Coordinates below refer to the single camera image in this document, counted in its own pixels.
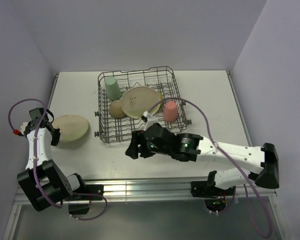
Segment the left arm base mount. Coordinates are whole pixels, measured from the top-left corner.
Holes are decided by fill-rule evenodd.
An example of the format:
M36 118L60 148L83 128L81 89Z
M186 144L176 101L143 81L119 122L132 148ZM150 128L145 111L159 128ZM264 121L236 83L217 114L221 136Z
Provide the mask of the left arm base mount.
M95 217L83 218L81 215L86 215L91 210L93 201L103 200L105 205L103 210ZM101 217L108 208L108 201L104 197L104 185L88 184L85 188L78 188L71 196L65 199L68 204L68 213L73 218L78 218L81 221L93 220Z

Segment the small cream plate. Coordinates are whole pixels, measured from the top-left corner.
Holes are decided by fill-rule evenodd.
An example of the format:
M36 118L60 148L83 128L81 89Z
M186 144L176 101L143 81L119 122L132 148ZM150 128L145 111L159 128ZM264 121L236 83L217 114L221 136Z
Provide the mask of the small cream plate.
M70 143L79 140L89 129L89 122L79 115L62 115L54 119L52 123L55 129L60 130L59 141Z

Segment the large pink green plate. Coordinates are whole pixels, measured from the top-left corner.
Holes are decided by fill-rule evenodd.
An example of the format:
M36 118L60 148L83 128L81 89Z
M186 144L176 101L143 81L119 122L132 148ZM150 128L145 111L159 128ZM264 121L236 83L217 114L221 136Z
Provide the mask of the large pink green plate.
M159 101L160 96L156 90L148 86L137 86L123 94L121 107L128 117L138 119Z

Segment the pink cup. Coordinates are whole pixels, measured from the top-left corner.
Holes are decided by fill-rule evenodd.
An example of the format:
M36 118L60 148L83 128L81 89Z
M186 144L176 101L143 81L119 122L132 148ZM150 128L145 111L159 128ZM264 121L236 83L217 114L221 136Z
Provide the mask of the pink cup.
M174 101L169 101L166 103L163 110L163 119L166 122L174 122L178 116L177 104Z

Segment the lime green bowl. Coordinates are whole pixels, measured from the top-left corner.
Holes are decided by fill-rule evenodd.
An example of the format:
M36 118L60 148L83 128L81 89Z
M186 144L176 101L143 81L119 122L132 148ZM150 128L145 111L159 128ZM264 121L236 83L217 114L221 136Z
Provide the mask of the lime green bowl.
M160 104L159 104L159 108L161 108L161 107L163 106L163 102L162 102L162 101L163 101L164 97L163 97L163 95L161 94L161 92L159 92L159 91L158 91L158 95L159 95L160 101L161 101Z

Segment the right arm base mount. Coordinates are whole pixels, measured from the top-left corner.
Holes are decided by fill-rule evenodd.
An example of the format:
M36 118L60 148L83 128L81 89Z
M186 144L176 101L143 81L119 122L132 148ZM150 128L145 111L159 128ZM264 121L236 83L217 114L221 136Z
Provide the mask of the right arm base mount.
M219 216L224 213L235 202L236 187L220 189L208 186L207 181L192 181L191 195L193 198L204 200L204 209L210 215Z

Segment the grey wire dish rack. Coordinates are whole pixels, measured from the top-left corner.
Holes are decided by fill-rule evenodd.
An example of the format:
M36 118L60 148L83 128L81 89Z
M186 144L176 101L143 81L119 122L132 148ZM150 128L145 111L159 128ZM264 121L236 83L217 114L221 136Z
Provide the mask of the grey wire dish rack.
M121 92L121 108L125 114L122 118L115 118L110 114L113 101L108 98L106 79L116 80ZM158 122L173 133L180 133L187 129L191 120L187 119L184 110L185 102L181 101L180 91L175 73L169 66L151 67L143 70L105 71L97 78L98 130L94 132L103 143L114 144L130 141L133 131L142 130L145 122L142 114L151 109ZM154 107L161 100L172 98L177 106L177 117L173 122L164 120L165 103Z

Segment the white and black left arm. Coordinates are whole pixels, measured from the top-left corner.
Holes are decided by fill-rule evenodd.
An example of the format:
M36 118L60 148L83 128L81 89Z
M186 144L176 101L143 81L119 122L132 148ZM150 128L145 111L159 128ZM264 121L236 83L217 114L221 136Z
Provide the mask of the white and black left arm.
M58 202L71 196L81 200L88 193L79 174L65 176L52 159L51 147L58 145L61 133L49 121L49 113L43 107L29 111L31 121L23 131L29 143L29 160L17 175L18 184L38 212L50 206L60 208Z

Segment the pale green cup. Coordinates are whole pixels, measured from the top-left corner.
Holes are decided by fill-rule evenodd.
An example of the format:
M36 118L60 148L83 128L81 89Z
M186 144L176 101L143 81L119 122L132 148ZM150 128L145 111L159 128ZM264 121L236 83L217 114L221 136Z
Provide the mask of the pale green cup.
M107 98L111 101L119 100L122 93L117 79L114 76L108 76L105 78L104 83Z

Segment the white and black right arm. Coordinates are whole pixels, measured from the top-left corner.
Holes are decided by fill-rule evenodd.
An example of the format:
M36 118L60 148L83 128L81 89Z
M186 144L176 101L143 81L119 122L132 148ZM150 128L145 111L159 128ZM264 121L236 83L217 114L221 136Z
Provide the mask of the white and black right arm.
M155 154L170 156L179 162L199 160L230 165L231 169L209 172L203 185L204 196L215 196L245 184L270 190L280 187L279 158L272 143L241 146L212 142L198 134L174 134L158 123L147 130L134 131L125 155L135 160L149 158Z

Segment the black bowl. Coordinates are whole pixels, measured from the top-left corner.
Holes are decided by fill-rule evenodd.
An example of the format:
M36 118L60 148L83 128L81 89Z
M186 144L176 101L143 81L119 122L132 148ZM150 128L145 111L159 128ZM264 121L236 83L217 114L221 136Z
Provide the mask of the black bowl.
M121 105L121 100L114 100L110 105L109 105L109 114L111 117L115 119L121 119L126 116L122 109Z

